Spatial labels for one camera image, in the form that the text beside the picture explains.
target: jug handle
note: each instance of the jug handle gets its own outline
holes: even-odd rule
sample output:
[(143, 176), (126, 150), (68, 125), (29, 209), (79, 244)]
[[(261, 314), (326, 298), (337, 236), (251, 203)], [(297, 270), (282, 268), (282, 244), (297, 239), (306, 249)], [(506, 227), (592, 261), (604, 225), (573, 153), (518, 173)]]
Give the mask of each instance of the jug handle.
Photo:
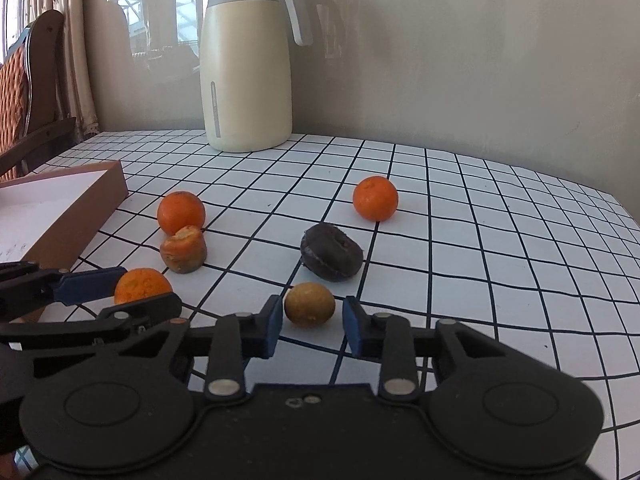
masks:
[(289, 12), (291, 27), (293, 29), (293, 39), (299, 46), (309, 46), (314, 38), (311, 32), (311, 22), (309, 14), (306, 12), (304, 0), (284, 0)]

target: chair backrest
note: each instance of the chair backrest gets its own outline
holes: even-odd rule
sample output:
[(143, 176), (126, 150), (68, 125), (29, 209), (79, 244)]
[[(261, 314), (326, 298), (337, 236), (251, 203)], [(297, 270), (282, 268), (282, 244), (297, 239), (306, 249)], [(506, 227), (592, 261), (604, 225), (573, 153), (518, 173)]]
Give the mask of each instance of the chair backrest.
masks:
[[(0, 68), (0, 153), (20, 137), (28, 110), (28, 80), (24, 68), (24, 45), (19, 45)], [(0, 182), (18, 177), (18, 168), (0, 175)]]
[[(56, 119), (56, 51), (63, 20), (57, 10), (43, 12), (8, 51), (0, 68), (0, 153)], [(13, 168), (0, 181), (25, 172), (26, 167)]]

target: cardboard box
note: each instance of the cardboard box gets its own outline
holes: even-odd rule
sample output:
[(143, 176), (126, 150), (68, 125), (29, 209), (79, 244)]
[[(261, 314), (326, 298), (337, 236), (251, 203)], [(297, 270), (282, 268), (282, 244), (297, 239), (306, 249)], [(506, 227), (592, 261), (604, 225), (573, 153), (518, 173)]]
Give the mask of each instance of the cardboard box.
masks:
[[(127, 195), (119, 160), (3, 182), (0, 262), (70, 269)], [(41, 313), (24, 319), (37, 320)]]

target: chocolate donut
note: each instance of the chocolate donut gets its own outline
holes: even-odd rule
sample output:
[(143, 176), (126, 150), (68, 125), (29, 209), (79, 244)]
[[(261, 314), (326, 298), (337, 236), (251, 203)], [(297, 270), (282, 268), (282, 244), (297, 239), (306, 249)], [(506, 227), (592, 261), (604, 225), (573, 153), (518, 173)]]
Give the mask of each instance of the chocolate donut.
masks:
[(321, 222), (309, 228), (300, 242), (302, 263), (328, 282), (355, 276), (362, 266), (360, 246), (332, 224)]

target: small round pastry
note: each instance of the small round pastry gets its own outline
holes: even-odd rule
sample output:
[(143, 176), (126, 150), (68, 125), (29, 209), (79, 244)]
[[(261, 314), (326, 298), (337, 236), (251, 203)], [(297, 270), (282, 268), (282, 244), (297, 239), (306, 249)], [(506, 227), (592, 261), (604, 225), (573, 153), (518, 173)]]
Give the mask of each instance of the small round pastry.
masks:
[(360, 246), (335, 225), (321, 222), (309, 228), (300, 242), (302, 263), (328, 282), (355, 276), (364, 259)]
[(207, 259), (202, 231), (193, 225), (180, 229), (160, 245), (160, 256), (173, 272), (187, 274), (199, 269)]
[(334, 312), (334, 295), (319, 283), (299, 283), (284, 299), (284, 313), (293, 324), (303, 328), (321, 326)]

